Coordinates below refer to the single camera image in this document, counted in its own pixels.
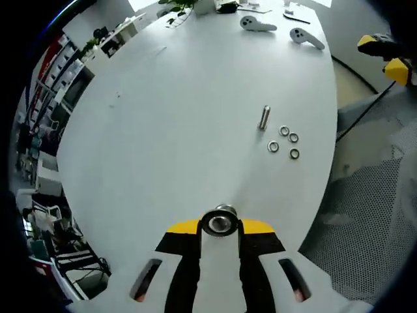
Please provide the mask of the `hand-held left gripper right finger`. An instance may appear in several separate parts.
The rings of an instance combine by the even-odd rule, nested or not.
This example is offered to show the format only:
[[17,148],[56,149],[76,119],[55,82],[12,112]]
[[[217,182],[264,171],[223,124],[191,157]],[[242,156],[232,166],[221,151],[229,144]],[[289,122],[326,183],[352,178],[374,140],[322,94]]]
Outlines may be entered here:
[[330,275],[301,253],[286,250],[266,222],[242,219],[238,234],[248,312],[371,312],[370,304],[338,293]]

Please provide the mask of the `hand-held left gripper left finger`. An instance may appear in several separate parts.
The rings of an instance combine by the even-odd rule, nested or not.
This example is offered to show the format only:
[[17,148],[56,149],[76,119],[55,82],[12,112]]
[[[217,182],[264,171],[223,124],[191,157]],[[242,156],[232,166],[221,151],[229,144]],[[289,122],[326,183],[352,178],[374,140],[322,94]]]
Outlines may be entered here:
[[170,226],[156,248],[114,271],[107,288],[71,312],[191,312],[200,279],[201,221]]

